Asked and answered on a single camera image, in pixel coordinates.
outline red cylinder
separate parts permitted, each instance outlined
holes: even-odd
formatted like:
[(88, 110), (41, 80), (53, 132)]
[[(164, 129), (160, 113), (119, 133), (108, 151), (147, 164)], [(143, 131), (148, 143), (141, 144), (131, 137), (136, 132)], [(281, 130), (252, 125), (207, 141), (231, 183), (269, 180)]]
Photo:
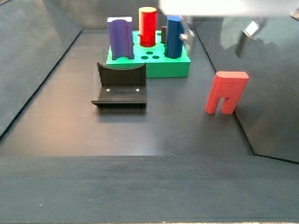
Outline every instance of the red cylinder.
[(139, 9), (140, 46), (155, 46), (156, 8)]

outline gray wall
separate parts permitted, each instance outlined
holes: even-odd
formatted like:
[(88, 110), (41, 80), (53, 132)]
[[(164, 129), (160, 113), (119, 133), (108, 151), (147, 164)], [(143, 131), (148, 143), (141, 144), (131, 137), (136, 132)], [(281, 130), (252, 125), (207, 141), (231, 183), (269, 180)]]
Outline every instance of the gray wall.
[(249, 18), (208, 18), (197, 29), (216, 70), (243, 70), (249, 82), (236, 115), (259, 155), (299, 162), (299, 21), (269, 18), (235, 54)]
[[(108, 17), (132, 17), (137, 29), (137, 9), (157, 8), (156, 0), (52, 0), (85, 30), (107, 29)], [(165, 25), (165, 16), (157, 11), (157, 27)]]
[(80, 34), (51, 0), (0, 5), (0, 136)]

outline red block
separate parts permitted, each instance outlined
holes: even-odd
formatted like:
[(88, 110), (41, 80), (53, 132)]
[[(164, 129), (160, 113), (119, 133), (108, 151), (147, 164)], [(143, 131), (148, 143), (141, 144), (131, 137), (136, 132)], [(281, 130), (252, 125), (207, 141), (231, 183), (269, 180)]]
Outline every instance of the red block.
[(239, 103), (243, 90), (248, 83), (248, 74), (245, 72), (216, 72), (209, 98), (205, 105), (205, 112), (215, 114), (220, 98), (224, 98), (221, 113), (231, 115)]
[(156, 8), (139, 9), (140, 46), (155, 46)]

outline black holder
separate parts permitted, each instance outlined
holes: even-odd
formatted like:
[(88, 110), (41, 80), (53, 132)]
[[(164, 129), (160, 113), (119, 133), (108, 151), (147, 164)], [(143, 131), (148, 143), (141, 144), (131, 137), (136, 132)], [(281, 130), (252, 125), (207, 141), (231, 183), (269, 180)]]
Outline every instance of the black holder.
[(145, 64), (131, 69), (113, 69), (97, 63), (97, 72), (101, 88), (97, 100), (92, 101), (96, 106), (145, 105)]

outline blue cylinder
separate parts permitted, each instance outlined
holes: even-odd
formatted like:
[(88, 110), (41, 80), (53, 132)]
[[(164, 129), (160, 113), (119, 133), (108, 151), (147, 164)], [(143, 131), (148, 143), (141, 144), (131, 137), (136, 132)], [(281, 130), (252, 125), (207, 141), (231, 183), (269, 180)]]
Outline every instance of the blue cylinder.
[(181, 17), (167, 17), (167, 33), (165, 33), (165, 45), (164, 56), (171, 59), (177, 59), (183, 55), (183, 41), (180, 35), (183, 33)]

